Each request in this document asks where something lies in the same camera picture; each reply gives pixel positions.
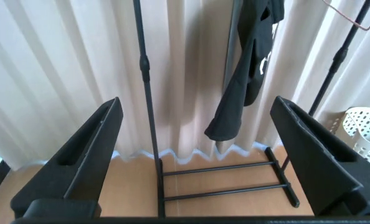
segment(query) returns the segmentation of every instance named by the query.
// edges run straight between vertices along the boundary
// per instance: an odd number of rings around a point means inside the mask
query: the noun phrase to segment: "white curtain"
[[[332,4],[356,17],[362,1]],[[143,0],[141,8],[158,148],[180,159],[194,149],[213,156],[275,144],[273,99],[308,110],[351,27],[321,1],[286,0],[257,101],[234,140],[214,142],[203,132],[222,96],[232,1]],[[130,0],[0,1],[0,156],[13,169],[47,160],[115,96],[124,110],[116,150],[123,158],[151,152],[138,61]],[[357,33],[316,117],[330,123],[350,106],[370,106],[370,31]]]

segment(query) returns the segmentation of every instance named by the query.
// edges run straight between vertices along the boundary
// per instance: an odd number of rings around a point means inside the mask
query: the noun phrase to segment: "white plastic basket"
[[[336,136],[370,162],[370,108],[351,108],[340,122]]]

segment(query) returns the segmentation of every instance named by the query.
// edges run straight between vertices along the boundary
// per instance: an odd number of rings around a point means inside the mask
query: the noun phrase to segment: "brown floor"
[[[282,163],[286,153],[282,147],[279,147],[275,150],[275,155]],[[231,152],[223,161],[207,162],[198,155],[195,155],[186,165],[176,164],[172,156],[164,156],[162,160],[163,169],[167,172],[267,159],[262,151],[256,149],[249,157]],[[13,220],[14,215],[9,208],[10,199],[39,169],[40,166],[32,166],[11,172],[6,177],[0,186],[0,223],[9,223]],[[299,208],[293,208],[289,204],[283,189],[270,189],[166,202],[166,215],[312,215],[293,167],[289,165],[285,173],[300,200]],[[260,166],[165,177],[164,191],[166,196],[175,196],[275,183],[278,181],[272,168]],[[99,199],[102,216],[155,217],[157,216],[156,192],[153,160],[141,156],[130,162],[123,162],[120,158],[116,158],[110,163]]]

